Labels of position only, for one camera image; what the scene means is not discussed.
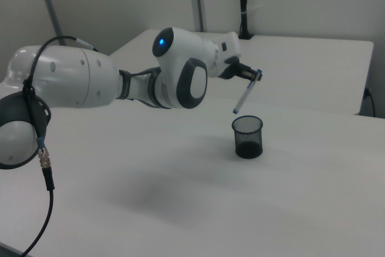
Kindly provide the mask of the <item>dark robot gripper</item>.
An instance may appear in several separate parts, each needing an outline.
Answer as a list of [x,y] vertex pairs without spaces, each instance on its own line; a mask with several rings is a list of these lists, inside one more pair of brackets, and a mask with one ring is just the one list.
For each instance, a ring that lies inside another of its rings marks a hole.
[[251,67],[240,63],[241,52],[237,33],[230,32],[223,34],[217,39],[217,42],[218,77],[221,79],[230,79],[236,75],[251,82],[255,81],[258,70],[254,70]]

